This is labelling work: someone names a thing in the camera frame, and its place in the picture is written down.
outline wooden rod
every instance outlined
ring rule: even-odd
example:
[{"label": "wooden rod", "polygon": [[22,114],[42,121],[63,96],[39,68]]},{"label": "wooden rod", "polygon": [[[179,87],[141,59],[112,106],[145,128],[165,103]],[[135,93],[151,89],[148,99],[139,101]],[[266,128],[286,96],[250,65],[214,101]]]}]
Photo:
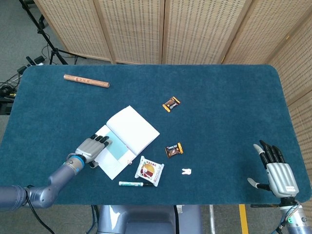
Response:
[{"label": "wooden rod", "polygon": [[95,79],[88,79],[88,78],[83,78],[83,77],[76,77],[76,76],[71,76],[71,75],[67,75],[67,74],[64,75],[64,79],[75,81],[75,82],[80,82],[80,83],[85,83],[85,84],[101,86],[104,88],[109,87],[108,82],[99,81],[99,80],[95,80]]}]

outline silver robotic hand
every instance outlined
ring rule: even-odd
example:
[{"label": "silver robotic hand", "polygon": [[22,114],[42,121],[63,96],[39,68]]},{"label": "silver robotic hand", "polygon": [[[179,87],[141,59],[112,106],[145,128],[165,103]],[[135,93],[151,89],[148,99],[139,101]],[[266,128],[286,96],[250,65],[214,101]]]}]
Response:
[{"label": "silver robotic hand", "polygon": [[247,180],[255,188],[272,191],[276,197],[281,199],[279,207],[283,217],[273,233],[281,234],[282,229],[287,226],[289,234],[312,234],[305,212],[300,202],[295,200],[299,189],[292,169],[276,146],[270,146],[262,140],[260,144],[263,149],[256,144],[253,146],[267,171],[269,184],[260,184],[251,178],[247,178]]},{"label": "silver robotic hand", "polygon": [[0,211],[15,210],[21,206],[31,208],[48,208],[53,205],[59,192],[75,177],[88,163],[92,168],[97,165],[94,159],[107,147],[111,141],[108,136],[92,135],[69,154],[67,160],[49,176],[46,187],[6,186],[0,187]]}]

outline snack package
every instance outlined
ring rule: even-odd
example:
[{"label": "snack package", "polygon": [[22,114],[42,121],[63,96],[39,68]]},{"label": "snack package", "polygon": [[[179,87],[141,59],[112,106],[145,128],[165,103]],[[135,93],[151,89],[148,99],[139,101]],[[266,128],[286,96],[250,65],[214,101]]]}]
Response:
[{"label": "snack package", "polygon": [[182,149],[181,143],[178,142],[176,145],[167,146],[166,147],[166,153],[167,153],[168,158],[171,158],[174,155],[182,154],[183,149]]},{"label": "snack package", "polygon": [[154,184],[155,187],[157,187],[163,168],[164,164],[152,162],[146,159],[144,156],[141,156],[140,164],[137,168],[135,178],[142,177]]},{"label": "snack package", "polygon": [[175,97],[170,98],[165,104],[162,104],[166,111],[170,112],[175,106],[178,106],[181,102]]}]

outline white paper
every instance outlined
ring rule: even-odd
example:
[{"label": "white paper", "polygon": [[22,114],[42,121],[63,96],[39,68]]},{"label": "white paper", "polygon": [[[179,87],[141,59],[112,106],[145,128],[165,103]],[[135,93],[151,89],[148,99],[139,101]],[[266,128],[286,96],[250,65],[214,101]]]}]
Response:
[{"label": "white paper", "polygon": [[159,135],[131,106],[111,117],[106,125],[136,156]]},{"label": "white paper", "polygon": [[[96,134],[98,136],[110,135],[112,140],[113,132],[104,125],[100,128]],[[113,139],[113,143],[108,145],[95,159],[98,162],[100,168],[113,180],[125,167],[132,161],[136,155],[133,154],[127,147],[116,138]]]}]

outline blue felt tablecloth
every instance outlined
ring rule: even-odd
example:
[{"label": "blue felt tablecloth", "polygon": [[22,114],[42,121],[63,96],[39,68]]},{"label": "blue felt tablecloth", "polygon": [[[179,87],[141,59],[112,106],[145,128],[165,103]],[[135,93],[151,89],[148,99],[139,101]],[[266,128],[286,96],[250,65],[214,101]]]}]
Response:
[{"label": "blue felt tablecloth", "polygon": [[[71,82],[64,74],[110,82],[109,89]],[[161,106],[175,96],[170,113]],[[119,187],[134,179],[139,156],[113,181],[86,167],[58,196],[58,204],[278,203],[253,188],[266,183],[253,148],[263,139],[280,147],[300,193],[310,182],[278,74],[268,65],[106,65],[27,68],[0,148],[0,186],[43,186],[69,153],[115,113],[131,105],[159,132],[141,155],[164,163],[159,186]],[[184,154],[168,159],[178,141]],[[191,168],[191,175],[182,175]]]}]

